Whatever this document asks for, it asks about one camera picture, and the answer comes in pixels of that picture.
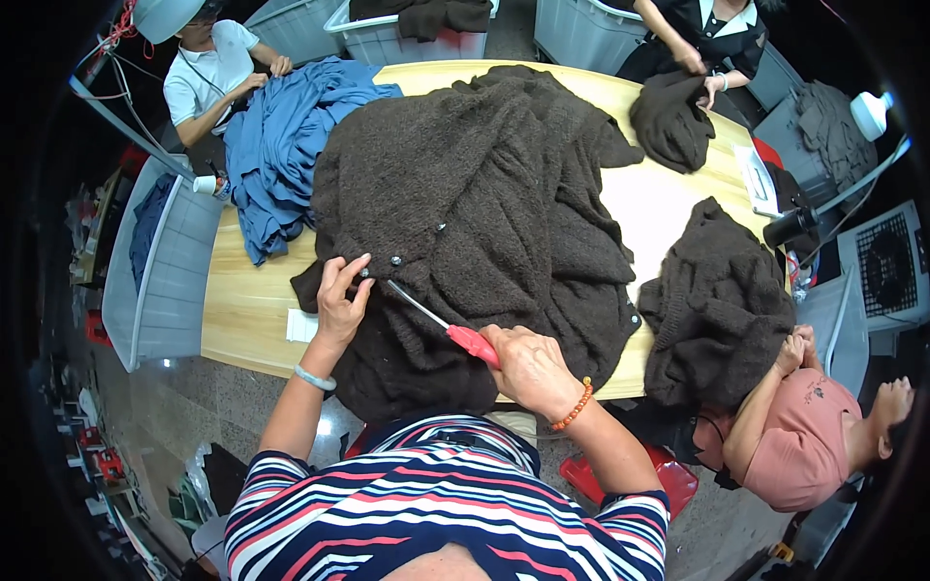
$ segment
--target scissors blade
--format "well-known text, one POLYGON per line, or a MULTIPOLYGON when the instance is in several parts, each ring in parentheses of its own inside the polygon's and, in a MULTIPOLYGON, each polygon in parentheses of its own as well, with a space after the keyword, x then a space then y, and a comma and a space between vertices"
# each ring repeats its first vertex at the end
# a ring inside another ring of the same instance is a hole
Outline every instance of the scissors blade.
POLYGON ((390 279, 388 280, 388 285, 389 285, 392 289, 394 289, 395 291, 397 291, 398 293, 400 293, 401 297, 407 299, 407 302, 409 302, 411 305, 413 305, 414 307, 420 309, 424 314, 426 314, 427 316, 429 316, 431 319, 433 319, 434 321, 436 321, 438 324, 442 325, 444 329, 448 329, 448 328, 449 328, 449 323, 443 321, 442 319, 440 319, 439 317, 437 317, 435 314, 433 314, 433 312, 432 312, 431 310, 429 310, 429 309, 427 309, 426 307, 424 307, 423 305, 419 304, 419 303, 417 302, 416 299, 414 299, 413 297, 411 297, 403 288, 401 288, 401 285, 399 285, 398 283, 396 283, 396 282, 394 282, 394 281, 392 281, 392 280, 390 280, 390 279))

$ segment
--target red scissors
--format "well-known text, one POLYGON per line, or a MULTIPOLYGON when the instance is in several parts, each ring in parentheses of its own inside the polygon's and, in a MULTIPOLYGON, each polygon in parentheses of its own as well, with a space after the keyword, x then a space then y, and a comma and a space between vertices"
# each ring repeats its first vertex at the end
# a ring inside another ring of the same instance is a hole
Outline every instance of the red scissors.
POLYGON ((495 351, 494 348, 491 347, 491 344, 487 342, 487 339, 482 337, 477 331, 472 331, 468 327, 462 327, 457 324, 449 324, 443 321, 431 310, 419 304, 403 288, 401 288, 401 285, 390 280, 388 281, 388 284, 392 289, 400 293, 401 297, 407 299, 411 305, 420 309, 431 319, 442 325, 445 329, 445 334, 461 347, 463 347, 469 353, 469 355, 484 360, 485 363, 494 369, 500 369, 500 359, 498 359, 498 352, 495 351))

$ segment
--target white lamp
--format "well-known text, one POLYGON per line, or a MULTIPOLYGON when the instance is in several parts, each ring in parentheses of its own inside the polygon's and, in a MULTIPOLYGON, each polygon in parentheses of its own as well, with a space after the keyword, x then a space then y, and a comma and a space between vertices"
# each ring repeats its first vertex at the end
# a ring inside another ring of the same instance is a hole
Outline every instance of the white lamp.
POLYGON ((862 135, 869 141, 874 141, 881 137, 888 127, 885 112, 891 109, 893 104, 895 100, 891 93, 883 93, 881 97, 875 97, 871 93, 859 93, 850 101, 849 112, 853 114, 862 135))
POLYGON ((204 0, 139 0, 132 19, 136 30, 157 45, 184 28, 203 5, 204 0))

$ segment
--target striped shirt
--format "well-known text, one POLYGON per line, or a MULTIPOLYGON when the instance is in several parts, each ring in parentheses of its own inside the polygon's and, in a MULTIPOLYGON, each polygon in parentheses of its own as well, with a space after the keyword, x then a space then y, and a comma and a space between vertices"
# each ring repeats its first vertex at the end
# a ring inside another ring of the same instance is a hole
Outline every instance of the striped shirt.
POLYGON ((262 452, 226 529, 230 576, 380 579, 457 543, 492 579, 663 579, 665 493, 609 495, 591 518, 538 466, 519 436, 458 414, 315 472, 262 452))

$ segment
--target white paper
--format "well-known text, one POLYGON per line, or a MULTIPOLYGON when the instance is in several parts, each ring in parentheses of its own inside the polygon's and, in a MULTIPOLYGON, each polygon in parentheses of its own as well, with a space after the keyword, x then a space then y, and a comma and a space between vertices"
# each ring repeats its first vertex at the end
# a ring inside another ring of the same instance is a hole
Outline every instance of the white paper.
POLYGON ((779 218, 778 199, 775 184, 768 175, 765 164, 754 147, 733 146, 733 153, 737 157, 739 171, 743 175, 743 183, 750 196, 752 211, 756 214, 779 218))
POLYGON ((288 309, 287 335, 285 338, 288 341, 310 343, 310 339, 316 335, 319 324, 319 317, 316 315, 311 315, 300 309, 288 309))

